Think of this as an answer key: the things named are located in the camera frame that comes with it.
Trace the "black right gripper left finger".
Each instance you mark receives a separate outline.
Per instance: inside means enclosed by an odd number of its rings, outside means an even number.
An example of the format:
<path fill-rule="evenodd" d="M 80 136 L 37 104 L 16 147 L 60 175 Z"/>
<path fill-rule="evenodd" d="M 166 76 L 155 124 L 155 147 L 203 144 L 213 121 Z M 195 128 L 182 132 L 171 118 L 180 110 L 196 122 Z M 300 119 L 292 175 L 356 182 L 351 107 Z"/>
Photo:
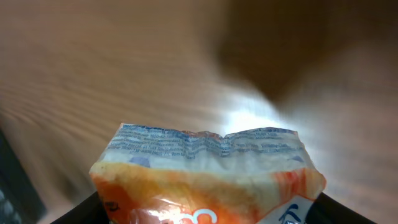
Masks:
<path fill-rule="evenodd" d="M 109 224 L 109 218 L 95 192 L 51 224 Z"/>

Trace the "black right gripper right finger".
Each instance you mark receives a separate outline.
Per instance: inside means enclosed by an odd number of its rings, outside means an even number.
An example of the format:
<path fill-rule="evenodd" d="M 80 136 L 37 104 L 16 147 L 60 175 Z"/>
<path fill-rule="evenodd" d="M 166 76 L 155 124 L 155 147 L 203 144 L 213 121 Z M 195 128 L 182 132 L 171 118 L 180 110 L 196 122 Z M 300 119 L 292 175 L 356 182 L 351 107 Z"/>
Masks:
<path fill-rule="evenodd" d="M 305 224 L 376 224 L 321 193 L 311 206 Z"/>

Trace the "orange snack packet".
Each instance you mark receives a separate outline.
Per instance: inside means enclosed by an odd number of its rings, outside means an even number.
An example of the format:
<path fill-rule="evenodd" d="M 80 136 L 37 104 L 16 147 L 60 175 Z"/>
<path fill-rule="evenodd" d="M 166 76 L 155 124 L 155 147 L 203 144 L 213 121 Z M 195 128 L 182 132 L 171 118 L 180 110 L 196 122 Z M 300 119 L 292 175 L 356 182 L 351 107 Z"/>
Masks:
<path fill-rule="evenodd" d="M 89 175 L 112 223 L 303 223 L 326 186 L 295 131 L 122 124 Z"/>

